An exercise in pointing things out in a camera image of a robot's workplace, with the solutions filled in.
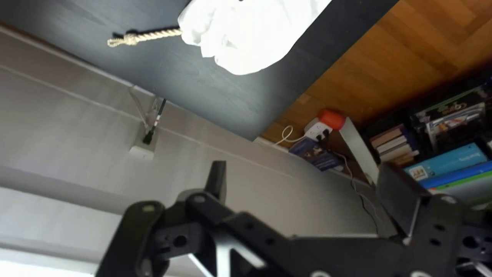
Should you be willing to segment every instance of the black metal frame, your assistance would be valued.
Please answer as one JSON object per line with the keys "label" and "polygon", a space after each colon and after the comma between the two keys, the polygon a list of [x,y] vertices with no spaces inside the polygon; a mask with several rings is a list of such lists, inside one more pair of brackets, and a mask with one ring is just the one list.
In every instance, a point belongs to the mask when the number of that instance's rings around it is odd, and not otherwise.
{"label": "black metal frame", "polygon": [[224,162],[214,162],[206,190],[187,191],[164,210],[132,205],[97,277],[157,277],[169,259],[192,254],[211,276],[473,276],[492,262],[492,220],[447,196],[430,196],[400,170],[383,165],[377,196],[400,234],[390,239],[286,239],[224,197]]}

